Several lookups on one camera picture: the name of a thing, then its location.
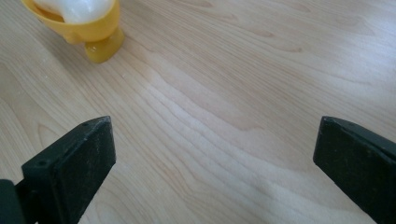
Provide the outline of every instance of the white ball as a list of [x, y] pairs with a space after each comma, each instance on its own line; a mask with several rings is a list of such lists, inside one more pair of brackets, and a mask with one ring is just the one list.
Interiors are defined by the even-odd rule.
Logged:
[[105, 16], [114, 0], [34, 0], [44, 10], [56, 13], [67, 23], [85, 23]]

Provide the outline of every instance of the yellow cup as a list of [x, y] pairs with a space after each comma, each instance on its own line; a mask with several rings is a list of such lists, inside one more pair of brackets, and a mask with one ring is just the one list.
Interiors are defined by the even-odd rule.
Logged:
[[85, 53], [94, 63], [102, 63], [113, 56], [121, 47], [124, 34], [119, 27], [120, 2], [114, 0], [113, 6], [105, 16], [86, 23], [65, 23], [59, 16], [35, 5], [33, 0], [22, 0], [23, 4], [69, 44], [85, 43]]

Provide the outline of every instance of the light wooden surface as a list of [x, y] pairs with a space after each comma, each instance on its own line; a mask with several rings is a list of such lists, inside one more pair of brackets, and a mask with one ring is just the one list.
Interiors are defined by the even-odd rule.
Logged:
[[321, 116], [396, 141], [393, 0], [121, 0], [87, 61], [0, 1], [0, 178], [110, 115], [118, 161], [80, 223], [374, 223], [312, 162]]

